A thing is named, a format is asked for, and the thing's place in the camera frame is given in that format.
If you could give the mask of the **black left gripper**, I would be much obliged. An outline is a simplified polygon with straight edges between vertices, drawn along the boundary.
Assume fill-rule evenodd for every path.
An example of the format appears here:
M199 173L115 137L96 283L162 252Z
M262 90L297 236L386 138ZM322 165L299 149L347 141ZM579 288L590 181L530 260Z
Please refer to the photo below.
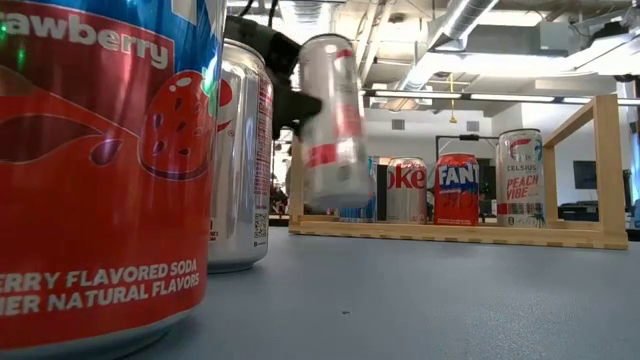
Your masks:
M299 136L301 127L318 115L323 107L321 99L294 91L289 86L301 45L273 28L232 15L226 16L224 36L256 50L276 79L283 82L273 84L272 139L280 138L283 127Z

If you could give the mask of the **white pink Celsius can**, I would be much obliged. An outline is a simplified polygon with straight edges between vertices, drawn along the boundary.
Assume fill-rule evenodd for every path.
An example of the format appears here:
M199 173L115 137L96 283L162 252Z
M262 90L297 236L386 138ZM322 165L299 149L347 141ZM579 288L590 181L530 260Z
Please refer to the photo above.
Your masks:
M301 129L307 203L317 209L366 206L372 180L350 41L334 33L307 40L300 52L299 85L322 102L321 111Z

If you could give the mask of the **blue silver Red Bull can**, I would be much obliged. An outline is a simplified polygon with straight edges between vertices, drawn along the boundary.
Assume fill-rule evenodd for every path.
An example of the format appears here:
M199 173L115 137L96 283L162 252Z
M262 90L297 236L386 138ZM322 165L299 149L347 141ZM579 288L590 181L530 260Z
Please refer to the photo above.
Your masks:
M344 208L340 210L339 221L349 223L372 223L377 220L377 172L379 157L368 157L368 171L371 191L367 205L363 208Z

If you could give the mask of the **red Fanta strawberry can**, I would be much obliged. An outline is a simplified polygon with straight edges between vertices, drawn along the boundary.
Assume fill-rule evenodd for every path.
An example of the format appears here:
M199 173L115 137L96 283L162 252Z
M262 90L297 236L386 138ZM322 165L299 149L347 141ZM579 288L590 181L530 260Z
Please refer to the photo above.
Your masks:
M435 168L436 225L476 226L479 222L479 164L470 153L446 153Z
M202 301L226 0L0 0L0 360L109 360Z

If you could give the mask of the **Celsius Peach Vibe can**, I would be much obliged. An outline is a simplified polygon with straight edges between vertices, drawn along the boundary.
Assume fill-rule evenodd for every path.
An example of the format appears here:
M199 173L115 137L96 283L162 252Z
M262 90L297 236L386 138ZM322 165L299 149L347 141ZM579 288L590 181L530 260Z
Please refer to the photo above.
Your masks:
M541 132L502 132L496 146L497 222L502 227L546 226Z

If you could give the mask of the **wooden slatted shelf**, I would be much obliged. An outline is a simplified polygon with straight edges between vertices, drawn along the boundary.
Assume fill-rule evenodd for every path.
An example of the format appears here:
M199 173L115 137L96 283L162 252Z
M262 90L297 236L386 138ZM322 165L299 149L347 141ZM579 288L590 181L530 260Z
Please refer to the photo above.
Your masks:
M295 142L289 232L296 235L626 250L629 240L625 223L618 108L616 95L595 96L543 141L547 215L544 228L347 223L329 215L306 215L301 178L303 162L300 144ZM555 147L590 121L594 123L599 221L561 221L557 210Z

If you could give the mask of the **silver can red logo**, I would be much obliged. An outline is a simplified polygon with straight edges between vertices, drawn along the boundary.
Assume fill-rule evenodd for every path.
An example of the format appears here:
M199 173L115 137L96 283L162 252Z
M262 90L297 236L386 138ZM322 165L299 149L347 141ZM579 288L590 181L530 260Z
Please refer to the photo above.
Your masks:
M251 268L268 251L273 85L263 57L226 39L218 99L208 271Z

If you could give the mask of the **long ceiling light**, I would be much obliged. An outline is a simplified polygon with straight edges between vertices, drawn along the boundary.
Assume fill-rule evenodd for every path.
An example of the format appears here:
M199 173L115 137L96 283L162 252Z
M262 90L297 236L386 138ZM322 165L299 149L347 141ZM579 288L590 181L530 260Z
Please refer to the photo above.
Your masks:
M473 93L469 95L470 100L477 101L494 101L494 102L521 102L521 103L552 103L555 100L553 96L541 95L514 95L514 94L480 94Z
M424 92L401 90L367 90L366 96L381 98L410 98L410 99L460 99L464 94L451 92Z

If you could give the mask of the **blue-grey table mat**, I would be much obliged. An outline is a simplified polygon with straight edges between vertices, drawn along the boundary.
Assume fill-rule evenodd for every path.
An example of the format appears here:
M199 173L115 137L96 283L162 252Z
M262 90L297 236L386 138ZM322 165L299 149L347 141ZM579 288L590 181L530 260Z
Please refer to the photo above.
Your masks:
M627 251L294 236L128 360L640 360Z

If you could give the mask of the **dark desk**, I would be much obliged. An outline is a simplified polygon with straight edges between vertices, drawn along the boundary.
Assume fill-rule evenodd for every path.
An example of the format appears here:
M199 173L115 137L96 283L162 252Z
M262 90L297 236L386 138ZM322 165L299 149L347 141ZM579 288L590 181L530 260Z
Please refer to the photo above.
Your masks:
M558 217L565 221L598 222L598 201L577 201L558 207Z

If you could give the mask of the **black metal stand frame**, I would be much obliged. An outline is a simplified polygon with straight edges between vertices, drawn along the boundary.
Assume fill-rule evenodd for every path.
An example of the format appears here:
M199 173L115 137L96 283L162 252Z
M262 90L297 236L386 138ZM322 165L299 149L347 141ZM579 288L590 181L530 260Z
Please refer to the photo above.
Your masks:
M464 153L480 159L495 159L498 138L478 134L437 135L435 159L444 154Z

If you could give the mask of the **silver ceiling duct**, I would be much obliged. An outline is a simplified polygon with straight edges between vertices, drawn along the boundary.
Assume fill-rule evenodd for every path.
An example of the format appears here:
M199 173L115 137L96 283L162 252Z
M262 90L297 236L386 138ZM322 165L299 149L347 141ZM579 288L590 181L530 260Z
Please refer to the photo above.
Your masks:
M466 48L469 34L480 18L490 12L499 0L450 0L443 15L428 22L415 43L415 59L396 90L421 90L438 72L434 53L437 48L453 45L454 52Z

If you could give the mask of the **black wall monitor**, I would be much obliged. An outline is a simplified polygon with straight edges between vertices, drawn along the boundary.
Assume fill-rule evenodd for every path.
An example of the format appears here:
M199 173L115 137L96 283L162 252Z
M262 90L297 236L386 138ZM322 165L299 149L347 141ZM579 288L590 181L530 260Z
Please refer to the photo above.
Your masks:
M597 174L596 162L575 160L573 162L574 185L578 190L596 190Z

